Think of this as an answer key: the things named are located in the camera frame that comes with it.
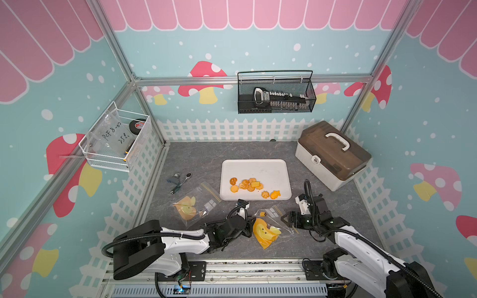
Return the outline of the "ziploc bag with yellow snack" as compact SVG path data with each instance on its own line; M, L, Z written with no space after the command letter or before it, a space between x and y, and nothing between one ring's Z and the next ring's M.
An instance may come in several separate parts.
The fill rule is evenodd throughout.
M288 227L281 220L282 216L284 212L277 205L259 209L254 214L253 235L264 250L278 239L298 234L295 228Z

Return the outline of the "clear ziploc bag of cookies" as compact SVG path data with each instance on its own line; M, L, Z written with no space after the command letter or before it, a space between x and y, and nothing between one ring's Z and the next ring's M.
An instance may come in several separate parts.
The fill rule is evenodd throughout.
M221 202L219 193L209 183L202 182L172 206L183 225L190 228L208 216Z

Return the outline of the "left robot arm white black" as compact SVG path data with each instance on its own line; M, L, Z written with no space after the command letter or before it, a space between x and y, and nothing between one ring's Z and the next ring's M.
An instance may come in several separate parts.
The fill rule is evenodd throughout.
M140 273L180 280L191 271L187 254L222 251L235 239L252 236L255 220L248 215L249 205L240 199L224 219L205 223L199 230L171 230L151 220L117 236L101 253L112 259L115 280Z

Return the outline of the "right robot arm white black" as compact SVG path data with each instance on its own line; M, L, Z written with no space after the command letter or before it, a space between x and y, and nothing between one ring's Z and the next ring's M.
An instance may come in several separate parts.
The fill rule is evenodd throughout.
M322 257L322 273L328 279L349 279L375 298L439 298L427 270L418 262L407 263L381 249L349 222L333 217L322 194L313 195L309 180L296 200L300 210L281 220L288 227L317 233L336 248Z

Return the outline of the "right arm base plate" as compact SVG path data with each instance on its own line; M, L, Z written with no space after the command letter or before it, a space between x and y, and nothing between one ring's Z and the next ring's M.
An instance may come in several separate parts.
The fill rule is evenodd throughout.
M325 273L322 260L304 258L302 259L301 266L307 281L324 281L326 283L337 281L338 283L350 283L349 279L343 278L342 276Z

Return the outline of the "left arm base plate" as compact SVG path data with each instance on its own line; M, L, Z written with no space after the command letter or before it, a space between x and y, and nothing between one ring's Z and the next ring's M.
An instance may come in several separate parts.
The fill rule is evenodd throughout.
M176 283L205 281L206 267L207 263L205 261L191 261L188 262L184 268L179 270L179 272L173 274L172 276L159 274L159 281L173 281Z

